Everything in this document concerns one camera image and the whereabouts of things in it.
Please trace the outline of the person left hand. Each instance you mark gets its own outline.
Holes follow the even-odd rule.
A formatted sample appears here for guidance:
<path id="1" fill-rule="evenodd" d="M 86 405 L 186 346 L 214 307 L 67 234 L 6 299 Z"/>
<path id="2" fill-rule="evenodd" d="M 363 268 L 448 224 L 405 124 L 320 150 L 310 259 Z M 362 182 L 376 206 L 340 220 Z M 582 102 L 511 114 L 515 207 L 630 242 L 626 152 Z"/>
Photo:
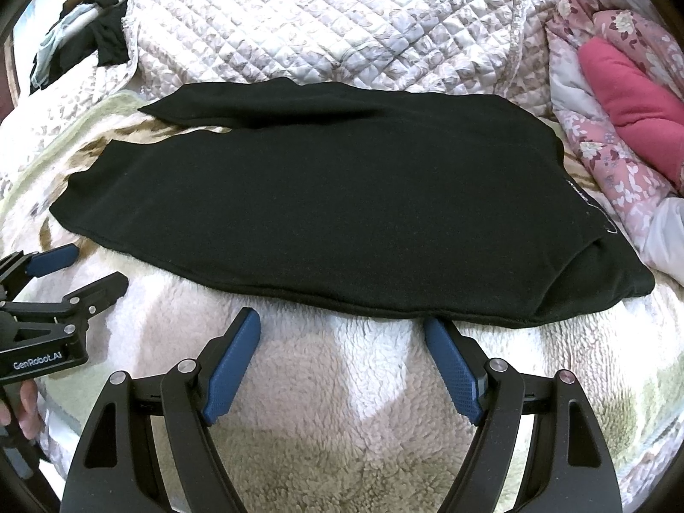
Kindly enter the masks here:
<path id="1" fill-rule="evenodd" d="M 18 389 L 18 404 L 10 405 L 4 398 L 0 404 L 0 420 L 2 426 L 8 426 L 15 415 L 23 436 L 31 440 L 41 431 L 42 419 L 37 408 L 38 388 L 34 380 L 26 380 Z"/>

